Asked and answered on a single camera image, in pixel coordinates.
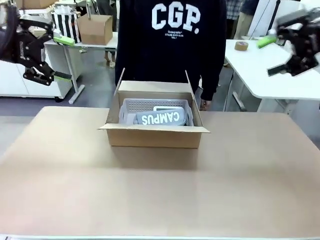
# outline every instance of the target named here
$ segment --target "wooden table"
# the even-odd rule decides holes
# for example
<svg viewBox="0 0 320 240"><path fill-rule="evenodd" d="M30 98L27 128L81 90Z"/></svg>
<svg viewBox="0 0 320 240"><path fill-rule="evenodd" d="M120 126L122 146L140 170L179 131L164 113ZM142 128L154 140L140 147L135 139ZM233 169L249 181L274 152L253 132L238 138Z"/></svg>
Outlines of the wooden table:
<svg viewBox="0 0 320 240"><path fill-rule="evenodd" d="M196 150L110 147L107 113L35 117L0 167L1 234L320 236L320 152L288 116L202 112L212 133Z"/></svg>

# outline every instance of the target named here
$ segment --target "gray pencil case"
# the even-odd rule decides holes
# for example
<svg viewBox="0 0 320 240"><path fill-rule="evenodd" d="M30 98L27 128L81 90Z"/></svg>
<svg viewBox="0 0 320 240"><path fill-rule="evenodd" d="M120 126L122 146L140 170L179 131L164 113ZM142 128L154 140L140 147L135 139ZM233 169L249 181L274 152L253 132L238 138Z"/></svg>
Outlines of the gray pencil case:
<svg viewBox="0 0 320 240"><path fill-rule="evenodd" d="M184 126L187 122L186 113L182 107L160 111L144 111L136 113L139 125Z"/></svg>

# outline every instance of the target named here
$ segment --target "gray plastic basket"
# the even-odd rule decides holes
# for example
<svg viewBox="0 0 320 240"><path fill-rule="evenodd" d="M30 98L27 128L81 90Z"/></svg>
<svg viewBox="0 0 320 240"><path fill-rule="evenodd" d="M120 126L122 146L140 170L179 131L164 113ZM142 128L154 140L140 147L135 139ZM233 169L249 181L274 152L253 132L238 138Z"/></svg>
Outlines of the gray plastic basket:
<svg viewBox="0 0 320 240"><path fill-rule="evenodd" d="M185 99L125 98L119 112L119 123L132 125L136 113L153 111L155 106L182 107L186 114L186 124L194 126L194 116L188 100Z"/></svg>

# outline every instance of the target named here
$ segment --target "striped bag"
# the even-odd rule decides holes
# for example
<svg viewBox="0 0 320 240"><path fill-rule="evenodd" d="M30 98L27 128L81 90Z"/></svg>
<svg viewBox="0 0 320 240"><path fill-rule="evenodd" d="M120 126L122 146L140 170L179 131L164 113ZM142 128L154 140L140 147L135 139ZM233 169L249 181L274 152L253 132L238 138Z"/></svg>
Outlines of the striped bag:
<svg viewBox="0 0 320 240"><path fill-rule="evenodd" d="M74 39L76 44L81 42L76 13L68 15L53 12L51 15L55 28L60 30L63 36Z"/></svg>

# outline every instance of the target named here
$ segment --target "hoodie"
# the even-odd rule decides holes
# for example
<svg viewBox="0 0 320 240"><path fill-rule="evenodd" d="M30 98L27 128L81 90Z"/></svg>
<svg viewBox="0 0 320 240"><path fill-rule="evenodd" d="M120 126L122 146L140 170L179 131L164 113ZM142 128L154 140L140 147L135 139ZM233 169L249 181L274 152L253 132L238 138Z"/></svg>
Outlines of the hoodie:
<svg viewBox="0 0 320 240"><path fill-rule="evenodd" d="M226 51L225 0L120 0L115 82L187 83L216 92Z"/></svg>

